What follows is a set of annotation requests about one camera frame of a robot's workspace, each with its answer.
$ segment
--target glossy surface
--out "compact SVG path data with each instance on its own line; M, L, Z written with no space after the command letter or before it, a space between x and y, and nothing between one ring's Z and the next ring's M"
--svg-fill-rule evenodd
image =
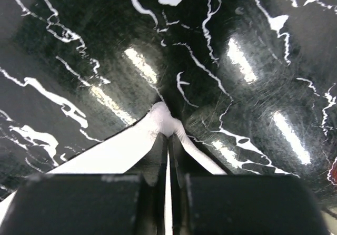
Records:
M1 0L0 197L163 99L233 173L337 205L337 0Z

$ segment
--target black marble surface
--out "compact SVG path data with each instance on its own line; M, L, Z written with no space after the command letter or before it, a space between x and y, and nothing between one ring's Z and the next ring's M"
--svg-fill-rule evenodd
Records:
M337 0L0 4L1 199L164 100L233 173L337 207Z

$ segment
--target marble pattern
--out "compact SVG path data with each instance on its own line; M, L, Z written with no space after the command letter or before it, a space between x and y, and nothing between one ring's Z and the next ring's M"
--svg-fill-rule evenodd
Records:
M337 206L337 0L1 4L1 199L162 101L232 173Z

